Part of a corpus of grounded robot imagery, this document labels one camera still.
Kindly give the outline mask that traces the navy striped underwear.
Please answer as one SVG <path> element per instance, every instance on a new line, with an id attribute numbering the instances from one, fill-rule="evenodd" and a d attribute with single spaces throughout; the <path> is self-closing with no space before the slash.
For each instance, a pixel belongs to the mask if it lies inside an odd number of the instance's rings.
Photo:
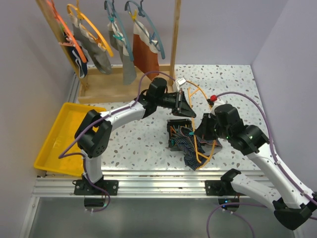
<path id="1" fill-rule="evenodd" d="M 192 129 L 181 127 L 176 134 L 176 145 L 184 153 L 184 164 L 192 170 L 203 168 L 211 157 L 222 150 L 219 140 L 204 140 L 189 135 Z"/>

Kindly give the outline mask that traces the rust orange underwear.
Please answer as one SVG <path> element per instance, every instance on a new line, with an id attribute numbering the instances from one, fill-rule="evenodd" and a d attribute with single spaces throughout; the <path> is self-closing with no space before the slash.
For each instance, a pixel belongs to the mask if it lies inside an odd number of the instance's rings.
<path id="1" fill-rule="evenodd" d="M 150 34 L 146 27 L 136 20 L 133 25 L 133 57 L 134 65 L 142 72 L 147 73 L 150 80 L 153 80 L 158 73 L 152 71 L 159 71 L 158 53 L 155 47 L 156 40 L 150 39 Z"/>

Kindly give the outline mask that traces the blue-grey hanger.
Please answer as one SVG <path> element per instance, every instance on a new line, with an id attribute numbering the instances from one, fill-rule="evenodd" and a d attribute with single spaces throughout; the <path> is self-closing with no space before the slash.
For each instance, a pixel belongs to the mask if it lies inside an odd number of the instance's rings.
<path id="1" fill-rule="evenodd" d="M 165 50 L 160 38 L 159 32 L 153 24 L 151 18 L 143 9 L 143 1 L 139 3 L 134 0 L 128 0 L 125 3 L 124 10 L 130 15 L 131 20 L 135 23 L 138 29 L 142 32 L 141 35 L 144 35 L 145 43 L 149 46 L 150 49 L 153 49 L 155 53 L 160 53 L 161 59 L 165 59 Z M 148 26 L 151 30 L 148 29 L 138 18 L 144 18 L 147 21 Z"/>

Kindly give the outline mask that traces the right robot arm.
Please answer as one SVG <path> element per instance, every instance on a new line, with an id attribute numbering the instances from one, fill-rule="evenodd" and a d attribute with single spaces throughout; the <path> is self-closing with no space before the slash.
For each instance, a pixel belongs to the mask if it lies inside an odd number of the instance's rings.
<path id="1" fill-rule="evenodd" d="M 227 139 L 229 144 L 260 168 L 273 188 L 258 183 L 237 169 L 221 178 L 225 194 L 246 195 L 270 209 L 287 229 L 296 230 L 317 209 L 317 194 L 300 181 L 275 153 L 272 142 L 255 125 L 245 125 L 231 104 L 218 105 L 204 113 L 194 133 L 203 139 Z"/>

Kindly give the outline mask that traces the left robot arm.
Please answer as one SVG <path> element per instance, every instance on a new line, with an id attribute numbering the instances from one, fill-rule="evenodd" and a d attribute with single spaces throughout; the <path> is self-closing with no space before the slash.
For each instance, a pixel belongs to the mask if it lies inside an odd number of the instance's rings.
<path id="1" fill-rule="evenodd" d="M 150 116 L 158 107 L 171 109 L 174 116 L 196 117 L 182 90 L 168 93 L 166 88 L 167 81 L 157 77 L 129 104 L 106 112 L 87 112 L 75 133 L 75 140 L 83 153 L 82 180 L 91 194 L 104 190 L 101 155 L 108 146 L 111 133 L 117 128 Z"/>

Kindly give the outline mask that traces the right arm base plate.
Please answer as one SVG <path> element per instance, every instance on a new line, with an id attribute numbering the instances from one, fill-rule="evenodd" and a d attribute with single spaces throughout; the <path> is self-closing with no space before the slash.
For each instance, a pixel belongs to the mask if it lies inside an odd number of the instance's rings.
<path id="1" fill-rule="evenodd" d="M 206 180 L 205 190 L 207 196 L 235 196 L 243 195 L 236 192 L 230 182 L 221 180 Z"/>

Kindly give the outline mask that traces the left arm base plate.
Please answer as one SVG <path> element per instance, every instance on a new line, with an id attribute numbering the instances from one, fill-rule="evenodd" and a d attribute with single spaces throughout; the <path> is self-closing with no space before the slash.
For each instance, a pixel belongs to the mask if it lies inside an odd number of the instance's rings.
<path id="1" fill-rule="evenodd" d="M 105 195 L 104 190 L 109 195 L 117 195 L 119 182 L 117 180 L 99 180 L 95 186 L 89 184 L 86 179 L 74 180 L 72 184 L 75 186 L 75 195 Z"/>

